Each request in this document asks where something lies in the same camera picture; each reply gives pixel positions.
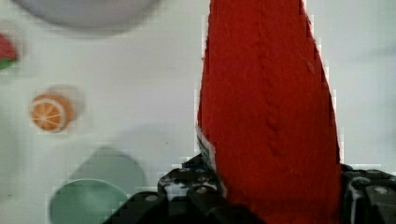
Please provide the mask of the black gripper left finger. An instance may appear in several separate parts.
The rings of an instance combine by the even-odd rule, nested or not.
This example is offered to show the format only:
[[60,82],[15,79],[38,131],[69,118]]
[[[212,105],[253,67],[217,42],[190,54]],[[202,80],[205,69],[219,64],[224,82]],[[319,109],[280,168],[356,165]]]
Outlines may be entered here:
[[103,224],[265,224],[220,194],[219,180],[198,155],[136,193]]

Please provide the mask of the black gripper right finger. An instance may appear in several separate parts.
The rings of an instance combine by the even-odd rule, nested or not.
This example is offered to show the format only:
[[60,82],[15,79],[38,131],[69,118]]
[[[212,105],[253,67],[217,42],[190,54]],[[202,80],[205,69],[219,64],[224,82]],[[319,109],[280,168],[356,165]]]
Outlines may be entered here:
[[343,164],[342,184],[342,224],[396,224],[394,175]]

